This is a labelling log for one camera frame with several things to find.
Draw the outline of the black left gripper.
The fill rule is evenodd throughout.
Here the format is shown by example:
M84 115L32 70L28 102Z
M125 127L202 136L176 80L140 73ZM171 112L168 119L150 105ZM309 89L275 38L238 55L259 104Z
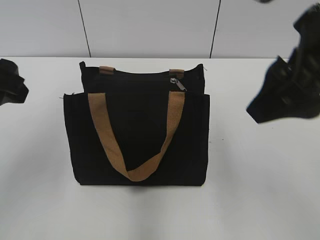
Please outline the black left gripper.
M0 105L6 103L23 104L29 93L19 75L19 68L13 61L0 59Z

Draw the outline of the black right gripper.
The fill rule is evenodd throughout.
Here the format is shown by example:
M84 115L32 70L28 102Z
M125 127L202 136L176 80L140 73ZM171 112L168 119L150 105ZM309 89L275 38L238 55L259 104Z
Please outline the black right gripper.
M291 66L277 57L246 108L258 124L282 118L311 119L320 114L320 5L309 7L293 27L300 40L289 59Z

